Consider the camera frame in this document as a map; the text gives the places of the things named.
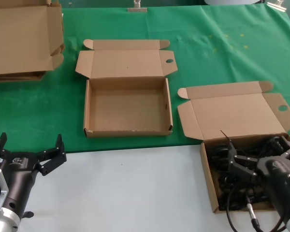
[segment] green table cover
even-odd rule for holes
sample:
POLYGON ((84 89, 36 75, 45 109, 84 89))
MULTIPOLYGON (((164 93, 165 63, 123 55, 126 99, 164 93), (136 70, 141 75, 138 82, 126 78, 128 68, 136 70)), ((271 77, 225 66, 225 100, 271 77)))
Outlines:
POLYGON ((62 134, 68 152, 192 145, 177 106, 181 87, 270 80, 290 105, 290 20, 264 4, 243 6, 63 9, 63 64, 40 82, 0 83, 0 134, 6 149, 39 151, 62 134), (75 72, 84 39, 167 39, 178 71, 169 76, 173 133, 167 137, 87 139, 86 79, 75 72))

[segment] empty cardboard box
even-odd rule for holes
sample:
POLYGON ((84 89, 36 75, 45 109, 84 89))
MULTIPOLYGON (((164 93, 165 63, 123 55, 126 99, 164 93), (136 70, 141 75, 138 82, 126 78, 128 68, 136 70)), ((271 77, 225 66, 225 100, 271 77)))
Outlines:
POLYGON ((87 137, 169 135, 173 120, 166 75, 177 70, 166 40, 85 40, 76 71, 87 80, 87 137))

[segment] open cardboard box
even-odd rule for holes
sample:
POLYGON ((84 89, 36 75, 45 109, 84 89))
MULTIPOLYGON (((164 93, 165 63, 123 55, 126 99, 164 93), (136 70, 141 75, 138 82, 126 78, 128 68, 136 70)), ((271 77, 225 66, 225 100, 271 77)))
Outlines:
POLYGON ((85 40, 76 71, 87 80, 87 137, 169 135, 168 79, 177 70, 167 40, 85 40))
MULTIPOLYGON (((223 131, 236 146, 252 146, 264 138, 285 135, 290 130, 290 107, 270 82, 245 82, 181 88, 178 95, 190 101, 178 106, 184 134, 203 140, 201 160, 213 212, 219 212, 218 173, 210 170, 207 154, 220 144, 226 144, 223 131)), ((260 203, 254 209, 270 210, 260 203)))

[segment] metal connector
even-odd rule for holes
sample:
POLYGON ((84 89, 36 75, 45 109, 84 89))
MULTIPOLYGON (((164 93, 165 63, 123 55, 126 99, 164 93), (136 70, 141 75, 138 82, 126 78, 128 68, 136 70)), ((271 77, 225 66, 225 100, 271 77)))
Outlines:
POLYGON ((249 216, 250 216, 250 219, 257 219, 256 218, 256 215, 255 213, 253 212, 253 208, 252 208, 252 205, 251 204, 247 204, 247 209, 248 209, 248 212, 249 212, 249 216))

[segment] cable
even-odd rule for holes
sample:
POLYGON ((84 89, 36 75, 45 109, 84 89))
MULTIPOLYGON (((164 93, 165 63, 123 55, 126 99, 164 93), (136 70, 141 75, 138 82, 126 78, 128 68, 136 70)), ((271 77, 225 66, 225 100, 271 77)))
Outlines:
MULTIPOLYGON (((241 186, 241 184, 243 184, 243 183, 244 183, 244 182, 240 182, 238 185, 236 185, 236 186, 234 186, 234 187, 232 188, 232 190, 230 191, 230 193, 229 193, 229 195, 228 195, 228 200, 227 200, 227 218, 228 218, 229 224, 230 224, 230 226, 231 226, 231 228, 232 228, 232 230, 233 230, 234 232, 238 232, 238 231, 236 230, 236 228, 234 227, 234 225, 233 225, 233 223, 232 223, 232 221, 231 221, 230 211, 229 211, 230 199, 231 199, 231 196, 232 196, 233 192, 234 192, 237 188, 239 188, 239 187, 241 186)), ((248 190, 246 189, 245 192, 246 192, 246 199, 247 199, 247 202, 250 203, 250 199, 249 199, 248 196, 247 196, 247 195, 248 195, 248 190)), ((282 231, 284 231, 284 230, 286 229, 286 226, 285 226, 285 225, 284 225, 282 228, 280 228, 280 229, 278 229, 278 228, 279 228, 279 226, 282 224, 282 222, 283 222, 284 218, 286 217, 286 215, 287 215, 287 213, 288 213, 289 210, 290 210, 290 203, 289 203, 288 207, 286 208, 286 210, 284 211, 283 215, 280 217, 280 219, 279 219, 279 221, 277 222, 277 224, 274 226, 274 228, 273 228, 270 232, 282 232, 282 231)), ((260 228, 260 225, 259 225, 259 222, 258 222, 257 219, 255 219, 255 220, 252 219, 251 222, 252 222, 253 227, 254 227, 254 229, 256 230, 256 232, 264 232, 264 231, 260 228)))
MULTIPOLYGON (((267 137, 266 139, 261 140, 260 142, 254 144, 251 147, 245 147, 245 149, 240 148, 239 146, 235 146, 237 155, 246 156, 251 158, 260 159, 268 156, 276 156, 284 153, 285 149, 282 145, 282 138, 275 137, 267 137)), ((218 205, 219 210, 226 210, 226 203, 228 195, 231 189, 241 182, 243 179, 235 173, 229 171, 229 148, 227 144, 221 144, 215 146, 211 149, 208 155, 208 163, 210 165, 211 170, 219 173, 218 183, 219 188, 222 191, 221 195, 218 197, 218 205)), ((256 167, 254 164, 245 162, 244 160, 237 161, 240 165, 255 171, 256 167)), ((232 194, 230 199, 229 210, 240 210, 246 208, 246 200, 245 200, 245 187, 238 189, 236 192, 232 194)), ((260 203, 260 202, 268 202, 269 198, 266 192, 264 191, 261 183, 255 183, 254 187, 256 191, 253 191, 250 195, 251 204, 260 203)))
POLYGON ((231 199, 231 196, 232 196, 233 192, 234 192, 234 191, 235 191, 239 186, 240 186, 240 183, 239 183, 237 186, 234 186, 234 188, 232 188, 232 190, 231 190, 230 193, 229 193, 228 200, 227 200, 227 218, 228 218, 229 224, 230 224, 230 226, 231 226, 231 228, 232 228, 232 230, 233 230, 234 232, 238 232, 238 231, 237 231, 236 228, 233 226, 233 223, 232 223, 232 221, 231 221, 230 212, 229 212, 229 205, 230 205, 230 199, 231 199))

